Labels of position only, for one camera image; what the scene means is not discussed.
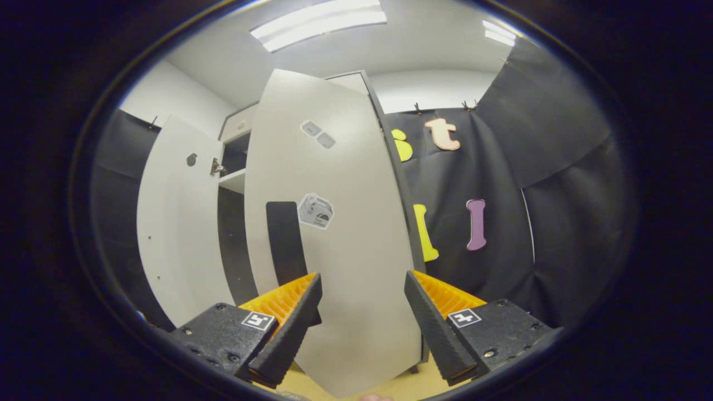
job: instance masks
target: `black curtain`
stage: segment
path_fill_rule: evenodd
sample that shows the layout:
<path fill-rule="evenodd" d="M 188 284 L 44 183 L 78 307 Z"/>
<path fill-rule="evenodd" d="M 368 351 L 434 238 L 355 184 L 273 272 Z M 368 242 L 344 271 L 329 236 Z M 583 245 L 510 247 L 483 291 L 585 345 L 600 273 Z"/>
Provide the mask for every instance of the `black curtain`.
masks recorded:
<path fill-rule="evenodd" d="M 457 127 L 458 150 L 435 146 L 424 124 L 438 117 Z M 474 111 L 394 113 L 386 126 L 414 149 L 401 167 L 440 253 L 429 275 L 561 326 L 581 319 L 620 272 L 637 209 L 619 128 L 546 50 L 518 40 Z M 486 202 L 487 245 L 476 251 L 466 250 L 470 199 Z"/>
<path fill-rule="evenodd" d="M 136 208 L 143 169 L 160 127 L 117 110 L 103 132 L 92 176 L 92 213 L 98 240 L 126 297 L 146 320 L 165 330 L 175 326 L 148 284 L 136 237 Z"/>

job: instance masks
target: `open cabinet door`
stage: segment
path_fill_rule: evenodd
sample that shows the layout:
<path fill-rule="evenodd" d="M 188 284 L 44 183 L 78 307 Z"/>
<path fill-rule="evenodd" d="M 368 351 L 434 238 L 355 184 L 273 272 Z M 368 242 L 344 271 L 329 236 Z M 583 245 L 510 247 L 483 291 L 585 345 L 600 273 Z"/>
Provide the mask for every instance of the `open cabinet door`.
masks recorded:
<path fill-rule="evenodd" d="M 139 252 L 154 296 L 181 326 L 215 303 L 233 304 L 217 228 L 223 144 L 176 116 L 161 128 L 138 194 Z"/>
<path fill-rule="evenodd" d="M 414 258 L 389 157 L 368 94 L 273 72 L 247 154 L 250 264 L 261 294 L 278 286 L 268 202 L 297 207 L 316 194 L 315 207 L 331 210 L 328 225 L 299 224 L 307 270 L 322 274 L 323 296 L 322 324 L 307 331 L 295 360 L 335 397 L 367 391 L 421 358 L 421 332 L 404 296 Z"/>

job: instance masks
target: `shelf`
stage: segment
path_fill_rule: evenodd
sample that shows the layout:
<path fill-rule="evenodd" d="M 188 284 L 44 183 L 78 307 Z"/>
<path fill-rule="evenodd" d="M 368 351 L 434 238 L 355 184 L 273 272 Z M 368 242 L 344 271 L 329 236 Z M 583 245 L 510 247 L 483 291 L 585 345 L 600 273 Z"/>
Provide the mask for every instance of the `shelf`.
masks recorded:
<path fill-rule="evenodd" d="M 237 193 L 245 193 L 245 169 L 243 168 L 222 177 L 218 185 Z"/>

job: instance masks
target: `wooden floor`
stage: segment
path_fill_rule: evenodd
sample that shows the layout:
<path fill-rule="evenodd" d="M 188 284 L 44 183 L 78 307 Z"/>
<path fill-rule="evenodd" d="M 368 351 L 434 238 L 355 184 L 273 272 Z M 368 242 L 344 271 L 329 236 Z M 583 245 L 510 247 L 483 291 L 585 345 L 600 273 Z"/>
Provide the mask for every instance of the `wooden floor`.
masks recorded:
<path fill-rule="evenodd" d="M 422 400 L 427 397 L 432 397 L 442 392 L 452 390 L 460 385 L 464 385 L 469 381 L 466 380 L 460 384 L 449 387 L 445 380 L 441 379 L 441 374 L 438 372 L 436 363 L 432 355 L 429 355 L 429 361 L 419 365 L 418 373 L 404 372 L 399 376 L 385 382 L 376 388 L 366 391 L 362 394 L 353 397 L 344 398 L 343 400 L 357 401 L 364 394 L 375 393 L 382 397 L 391 397 L 394 401 L 413 401 Z M 266 390 L 275 392 L 275 390 L 260 386 Z M 332 401 L 336 398 L 325 392 L 312 379 L 304 374 L 296 365 L 287 372 L 282 381 L 282 384 L 277 386 L 277 390 L 291 392 L 309 398 L 311 401 Z"/>

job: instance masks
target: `letter cutout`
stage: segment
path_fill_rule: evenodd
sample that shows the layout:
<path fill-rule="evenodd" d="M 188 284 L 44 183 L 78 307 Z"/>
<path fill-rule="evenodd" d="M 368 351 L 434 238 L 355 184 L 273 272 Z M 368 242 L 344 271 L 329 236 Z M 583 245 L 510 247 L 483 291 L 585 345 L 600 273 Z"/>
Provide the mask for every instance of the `letter cutout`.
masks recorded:
<path fill-rule="evenodd" d="M 449 131 L 455 131 L 456 126 L 446 122 L 445 118 L 437 118 L 426 123 L 426 127 L 431 129 L 434 143 L 445 151 L 454 151 L 461 147 L 461 143 L 451 139 Z"/>
<path fill-rule="evenodd" d="M 487 243 L 483 223 L 485 208 L 486 202 L 482 199 L 471 199 L 466 202 L 466 209 L 471 212 L 471 241 L 468 243 L 468 250 L 478 250 Z"/>
<path fill-rule="evenodd" d="M 394 143 L 396 144 L 396 149 L 399 151 L 401 162 L 403 163 L 409 160 L 414 154 L 414 149 L 409 143 L 404 142 L 406 140 L 406 134 L 400 129 L 391 130 L 391 134 L 394 137 Z"/>
<path fill-rule="evenodd" d="M 438 257 L 438 251 L 431 245 L 429 232 L 426 230 L 426 206 L 414 205 L 416 212 L 416 225 L 419 227 L 419 237 L 421 237 L 421 249 L 424 251 L 424 262 L 430 262 Z"/>

